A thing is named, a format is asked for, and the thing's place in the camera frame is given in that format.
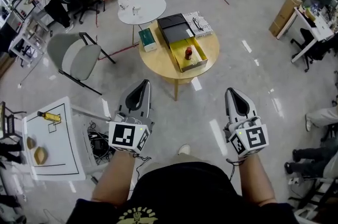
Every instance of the glossy floor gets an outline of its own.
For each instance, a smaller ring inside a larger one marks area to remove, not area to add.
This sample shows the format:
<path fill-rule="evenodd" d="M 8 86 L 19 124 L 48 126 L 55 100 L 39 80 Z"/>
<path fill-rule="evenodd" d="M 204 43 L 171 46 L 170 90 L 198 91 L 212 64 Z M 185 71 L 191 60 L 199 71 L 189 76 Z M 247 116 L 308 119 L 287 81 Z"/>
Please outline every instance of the glossy floor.
<path fill-rule="evenodd" d="M 283 164 L 291 159 L 294 148 L 319 146 L 323 130 L 314 129 L 307 133 L 304 115 L 331 106 L 331 100 L 337 95 L 334 75 L 334 70 L 338 69 L 337 58 L 328 54 L 305 73 L 302 60 L 295 64 L 290 62 L 292 54 L 298 52 L 297 47 L 290 44 L 290 39 L 295 37 L 301 41 L 301 24 L 296 21 L 281 41 L 268 31 L 284 0 L 227 2 L 229 5 L 223 0 L 166 0 L 164 15 L 200 11 L 220 42 L 216 64 L 198 77 L 195 84 L 181 86 L 177 102 L 173 100 L 173 86 L 143 64 L 137 48 L 113 55 L 116 65 L 107 59 L 98 61 L 86 84 L 101 91 L 110 110 L 115 110 L 121 93 L 129 85 L 140 79 L 149 79 L 154 108 L 151 118 L 156 124 L 142 155 L 151 156 L 156 162 L 168 161 L 182 144 L 188 143 L 193 155 L 211 161 L 227 174 L 231 173 L 232 166 L 225 161 L 215 136 L 228 122 L 224 104 L 226 89 L 242 90 L 255 102 L 259 115 L 267 124 L 270 145 L 259 155 L 277 200 L 287 201 L 290 191 Z M 110 0 L 106 11 L 98 15 L 97 26 L 95 15 L 88 13 L 84 23 L 77 23 L 72 32 L 85 31 L 94 39 L 97 36 L 98 44 L 109 54 L 126 48 L 132 43 L 132 27 L 118 19 L 117 11 L 116 0 Z M 57 24 L 53 30 L 54 34 L 63 31 Z M 78 106 L 102 112 L 101 98 L 59 75 L 47 55 L 34 66 L 22 69 L 17 62 L 1 79 L 0 99 L 11 109 L 31 113 L 69 96 Z M 230 146 L 227 157 L 235 160 Z M 66 220 L 76 199 L 90 198 L 94 187 L 90 180 L 36 182 L 22 171 L 27 172 L 27 168 L 8 167 L 4 176 L 13 193 L 25 193 L 26 202 L 19 197 L 25 214 L 33 223 L 46 220 L 43 209 Z M 240 191 L 238 171 L 232 183 Z M 297 187 L 294 191 L 301 193 Z"/>

